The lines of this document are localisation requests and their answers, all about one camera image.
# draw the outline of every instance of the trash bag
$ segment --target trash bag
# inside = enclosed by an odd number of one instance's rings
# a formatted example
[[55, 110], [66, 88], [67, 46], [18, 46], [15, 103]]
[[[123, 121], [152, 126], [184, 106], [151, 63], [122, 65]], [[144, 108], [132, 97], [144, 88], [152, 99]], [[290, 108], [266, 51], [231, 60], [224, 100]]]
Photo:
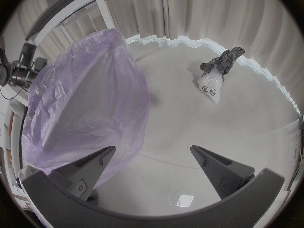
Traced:
[[22, 156], [48, 174], [114, 145], [97, 187], [142, 148], [149, 107], [145, 75], [121, 33], [94, 32], [48, 63], [32, 83]]
[[224, 75], [228, 74], [233, 63], [245, 53], [240, 47], [224, 51], [219, 57], [200, 65], [204, 73], [197, 81], [199, 89], [211, 98], [216, 104], [219, 103]]

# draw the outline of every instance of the crumpled black plastic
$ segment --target crumpled black plastic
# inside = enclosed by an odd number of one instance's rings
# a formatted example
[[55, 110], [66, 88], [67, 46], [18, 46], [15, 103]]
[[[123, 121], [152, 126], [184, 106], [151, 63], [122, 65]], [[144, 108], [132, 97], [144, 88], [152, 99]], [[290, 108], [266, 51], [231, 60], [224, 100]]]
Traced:
[[229, 73], [235, 60], [244, 53], [245, 50], [240, 47], [235, 47], [232, 50], [226, 50], [219, 57], [216, 57], [207, 63], [202, 63], [200, 65], [200, 70], [203, 70], [203, 75], [205, 75], [210, 73], [211, 69], [216, 65], [217, 70], [222, 74], [224, 82], [224, 75]]

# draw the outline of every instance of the printed symbol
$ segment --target printed symbol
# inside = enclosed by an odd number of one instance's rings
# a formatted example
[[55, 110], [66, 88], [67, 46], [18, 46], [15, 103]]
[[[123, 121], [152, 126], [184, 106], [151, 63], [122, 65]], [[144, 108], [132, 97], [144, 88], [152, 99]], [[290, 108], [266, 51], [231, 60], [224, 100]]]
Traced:
[[207, 86], [203, 86], [202, 90], [203, 90], [203, 92], [207, 93], [208, 92], [208, 87]]
[[210, 90], [210, 94], [211, 94], [211, 95], [215, 95], [215, 94], [216, 94], [216, 90], [215, 90], [215, 89], [211, 89], [211, 90]]

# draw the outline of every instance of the white package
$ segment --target white package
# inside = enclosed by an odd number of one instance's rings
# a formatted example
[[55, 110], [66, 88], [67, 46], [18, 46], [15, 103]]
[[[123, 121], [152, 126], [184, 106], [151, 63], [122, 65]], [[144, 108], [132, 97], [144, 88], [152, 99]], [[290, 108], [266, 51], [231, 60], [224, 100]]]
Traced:
[[219, 103], [223, 77], [216, 67], [213, 67], [210, 73], [203, 75], [197, 82], [200, 91], [209, 96], [216, 104]]

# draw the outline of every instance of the brown object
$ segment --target brown object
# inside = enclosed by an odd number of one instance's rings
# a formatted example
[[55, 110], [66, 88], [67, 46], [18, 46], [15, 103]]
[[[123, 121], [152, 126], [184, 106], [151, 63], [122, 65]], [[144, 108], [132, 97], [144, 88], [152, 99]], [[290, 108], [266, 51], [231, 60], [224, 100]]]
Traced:
[[7, 155], [7, 162], [8, 162], [10, 165], [12, 165], [12, 161], [11, 161], [11, 159], [12, 159], [12, 152], [11, 152], [10, 150], [7, 150], [7, 149], [6, 149], [6, 155]]
[[12, 125], [13, 125], [13, 118], [14, 118], [14, 112], [12, 111], [11, 112], [11, 115], [10, 115], [10, 123], [9, 123], [9, 136], [12, 134]]

